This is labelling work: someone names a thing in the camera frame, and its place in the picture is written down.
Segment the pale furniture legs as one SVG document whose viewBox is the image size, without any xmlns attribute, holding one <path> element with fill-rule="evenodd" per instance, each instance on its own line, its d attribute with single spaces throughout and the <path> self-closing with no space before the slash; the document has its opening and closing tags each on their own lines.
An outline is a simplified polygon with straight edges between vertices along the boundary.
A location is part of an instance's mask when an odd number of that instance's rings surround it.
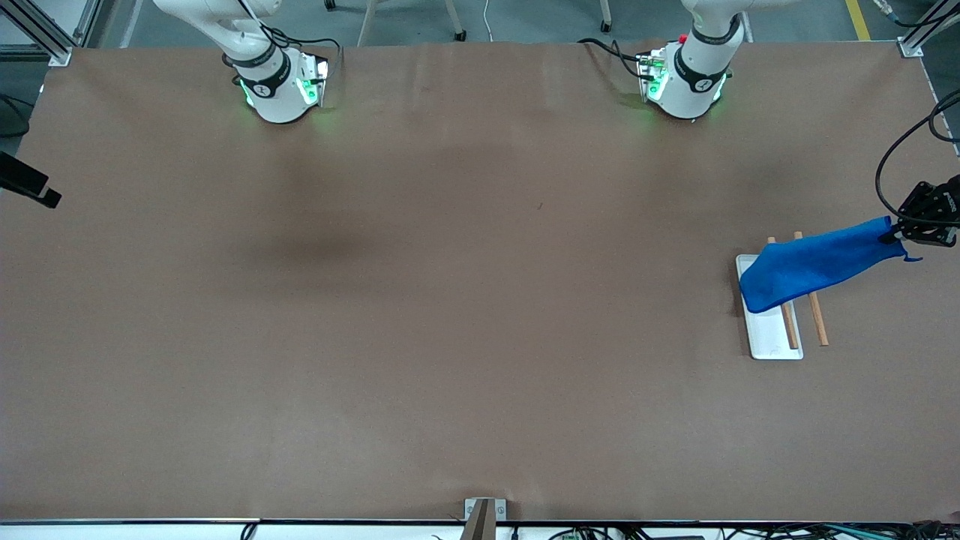
<svg viewBox="0 0 960 540">
<path fill-rule="evenodd" d="M 377 7 L 381 2 L 386 1 L 387 0 L 364 0 L 364 18 L 358 35 L 357 46 L 365 45 L 365 41 L 370 37 L 371 29 L 373 28 Z M 442 2 L 445 4 L 445 9 L 452 24 L 454 41 L 464 42 L 467 39 L 467 31 L 461 23 L 454 0 L 442 0 Z"/>
</svg>

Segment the blue microfibre towel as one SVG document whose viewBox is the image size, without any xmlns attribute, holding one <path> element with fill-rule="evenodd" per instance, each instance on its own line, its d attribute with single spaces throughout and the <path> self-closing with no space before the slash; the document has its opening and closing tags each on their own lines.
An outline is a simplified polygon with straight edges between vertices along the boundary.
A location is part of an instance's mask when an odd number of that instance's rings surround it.
<svg viewBox="0 0 960 540">
<path fill-rule="evenodd" d="M 739 277 L 746 310 L 761 314 L 850 280 L 881 261 L 920 261 L 908 255 L 901 239 L 881 241 L 892 229 L 891 218 L 881 216 L 823 235 L 768 244 Z"/>
</svg>

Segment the white rack with wooden bars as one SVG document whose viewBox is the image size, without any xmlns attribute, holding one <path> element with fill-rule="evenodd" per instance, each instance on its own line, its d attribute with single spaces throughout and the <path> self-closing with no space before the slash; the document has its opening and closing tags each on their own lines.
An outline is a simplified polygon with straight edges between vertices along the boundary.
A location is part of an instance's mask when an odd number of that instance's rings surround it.
<svg viewBox="0 0 960 540">
<path fill-rule="evenodd" d="M 744 311 L 748 351 L 755 360 L 801 360 L 805 349 L 794 300 L 810 301 L 814 329 L 821 346 L 829 345 L 818 294 L 809 278 L 797 277 L 789 261 L 794 259 L 803 233 L 796 230 L 786 244 L 775 237 L 758 255 L 738 255 L 735 270 Z"/>
</svg>

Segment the aluminium frame post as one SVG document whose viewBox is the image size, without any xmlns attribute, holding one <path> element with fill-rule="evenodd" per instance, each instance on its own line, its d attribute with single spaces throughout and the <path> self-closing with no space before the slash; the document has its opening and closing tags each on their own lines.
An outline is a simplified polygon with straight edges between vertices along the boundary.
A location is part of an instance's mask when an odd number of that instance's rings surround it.
<svg viewBox="0 0 960 540">
<path fill-rule="evenodd" d="M 72 49 L 77 45 L 74 38 L 34 0 L 0 0 L 0 13 L 48 55 L 49 66 L 64 68 L 69 65 Z"/>
<path fill-rule="evenodd" d="M 960 24 L 960 0 L 934 0 L 934 4 L 915 22 L 895 24 L 905 33 L 897 38 L 899 54 L 902 58 L 923 57 L 922 47 L 926 41 Z"/>
</svg>

